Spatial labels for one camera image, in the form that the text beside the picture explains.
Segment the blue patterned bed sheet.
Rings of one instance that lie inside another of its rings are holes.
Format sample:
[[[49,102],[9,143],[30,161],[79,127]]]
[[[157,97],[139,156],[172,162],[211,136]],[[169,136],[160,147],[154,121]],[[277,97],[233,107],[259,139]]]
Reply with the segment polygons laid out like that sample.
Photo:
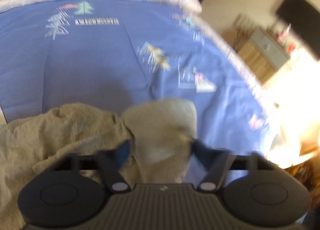
[[[131,0],[65,0],[1,13],[1,107],[8,123],[80,103],[121,115],[192,101],[211,148],[267,153],[274,133],[248,84],[180,9]]]

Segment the grey wooden side cabinet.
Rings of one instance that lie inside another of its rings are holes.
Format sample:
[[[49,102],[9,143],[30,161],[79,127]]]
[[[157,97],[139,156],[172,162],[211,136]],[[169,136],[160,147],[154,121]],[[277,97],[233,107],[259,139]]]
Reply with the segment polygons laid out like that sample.
[[[264,85],[290,60],[279,43],[262,28],[255,28],[238,55]]]

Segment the black television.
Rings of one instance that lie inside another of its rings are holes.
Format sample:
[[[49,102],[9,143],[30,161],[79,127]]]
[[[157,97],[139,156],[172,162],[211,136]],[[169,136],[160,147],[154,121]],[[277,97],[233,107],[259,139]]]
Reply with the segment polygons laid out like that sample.
[[[319,61],[319,11],[306,0],[283,0],[276,15],[291,25]]]

